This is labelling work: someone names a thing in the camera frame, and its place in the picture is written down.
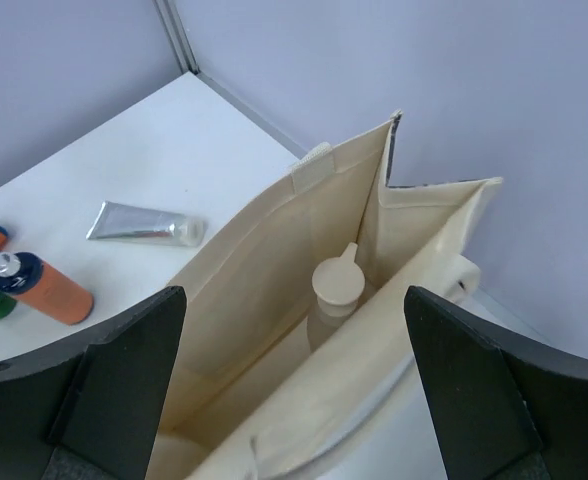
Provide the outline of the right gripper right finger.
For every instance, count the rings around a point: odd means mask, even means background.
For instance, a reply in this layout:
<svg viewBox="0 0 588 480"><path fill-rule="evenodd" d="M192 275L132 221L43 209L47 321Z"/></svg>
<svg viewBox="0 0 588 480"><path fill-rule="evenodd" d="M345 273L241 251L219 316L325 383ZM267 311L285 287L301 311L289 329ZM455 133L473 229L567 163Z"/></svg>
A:
<svg viewBox="0 0 588 480"><path fill-rule="evenodd" d="M588 479L588 359L412 286L404 313L450 479Z"/></svg>

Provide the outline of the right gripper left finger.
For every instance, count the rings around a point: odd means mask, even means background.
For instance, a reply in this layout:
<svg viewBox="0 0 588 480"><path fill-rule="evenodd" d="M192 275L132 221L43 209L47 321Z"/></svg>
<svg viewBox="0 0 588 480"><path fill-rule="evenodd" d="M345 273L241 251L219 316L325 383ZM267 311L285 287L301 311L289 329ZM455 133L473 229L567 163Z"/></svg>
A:
<svg viewBox="0 0 588 480"><path fill-rule="evenodd" d="M144 478L186 308L167 287L0 361L0 479Z"/></svg>

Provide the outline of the orange pump bottle blue top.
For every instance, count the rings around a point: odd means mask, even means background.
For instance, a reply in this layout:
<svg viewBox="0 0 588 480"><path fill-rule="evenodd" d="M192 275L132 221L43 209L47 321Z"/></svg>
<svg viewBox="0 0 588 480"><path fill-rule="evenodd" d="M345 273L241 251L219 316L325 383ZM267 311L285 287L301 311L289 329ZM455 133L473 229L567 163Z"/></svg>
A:
<svg viewBox="0 0 588 480"><path fill-rule="evenodd" d="M88 290L29 252L0 251L0 291L66 325L83 322L94 306Z"/></svg>

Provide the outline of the cream canvas tote bag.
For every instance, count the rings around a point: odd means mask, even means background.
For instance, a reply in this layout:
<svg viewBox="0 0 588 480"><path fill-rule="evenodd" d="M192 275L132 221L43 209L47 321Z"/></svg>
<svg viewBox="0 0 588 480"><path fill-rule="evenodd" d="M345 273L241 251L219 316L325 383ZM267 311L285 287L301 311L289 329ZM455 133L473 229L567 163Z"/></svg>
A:
<svg viewBox="0 0 588 480"><path fill-rule="evenodd" d="M173 278L188 304L147 477L315 479L418 379L412 285L458 303L500 178L393 187L401 117L321 144Z"/></svg>

